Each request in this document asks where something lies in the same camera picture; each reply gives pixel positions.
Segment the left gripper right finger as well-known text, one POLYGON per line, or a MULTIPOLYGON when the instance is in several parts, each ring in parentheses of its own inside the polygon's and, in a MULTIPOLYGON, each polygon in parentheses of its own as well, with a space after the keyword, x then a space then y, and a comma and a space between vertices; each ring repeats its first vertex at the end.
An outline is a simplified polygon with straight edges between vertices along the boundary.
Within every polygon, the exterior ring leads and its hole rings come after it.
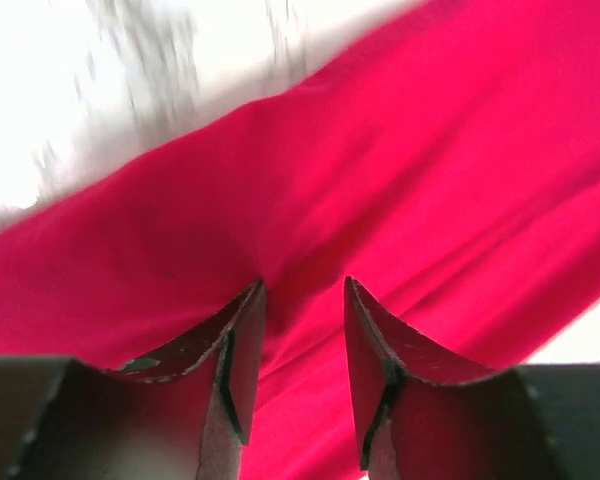
POLYGON ((344 327, 357 457, 369 478, 567 478, 521 370, 446 349, 352 277, 344 327))

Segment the crimson red t shirt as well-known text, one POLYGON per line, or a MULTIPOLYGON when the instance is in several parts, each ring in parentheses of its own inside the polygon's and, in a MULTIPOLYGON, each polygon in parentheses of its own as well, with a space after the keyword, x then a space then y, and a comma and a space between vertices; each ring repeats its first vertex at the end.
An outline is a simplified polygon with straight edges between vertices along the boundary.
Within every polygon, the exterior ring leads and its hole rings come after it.
POLYGON ((246 479, 359 475, 343 282, 492 366, 600 298, 600 1, 431 1, 0 233, 0 354, 115 367, 263 280, 246 479))

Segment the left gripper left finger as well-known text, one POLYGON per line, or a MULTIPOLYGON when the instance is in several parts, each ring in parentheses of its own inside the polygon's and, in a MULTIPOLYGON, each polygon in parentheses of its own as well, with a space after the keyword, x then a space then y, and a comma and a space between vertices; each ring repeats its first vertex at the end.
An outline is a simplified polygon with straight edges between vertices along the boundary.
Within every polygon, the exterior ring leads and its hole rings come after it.
POLYGON ((255 282, 117 370, 0 356, 0 479, 235 479, 266 318, 255 282))

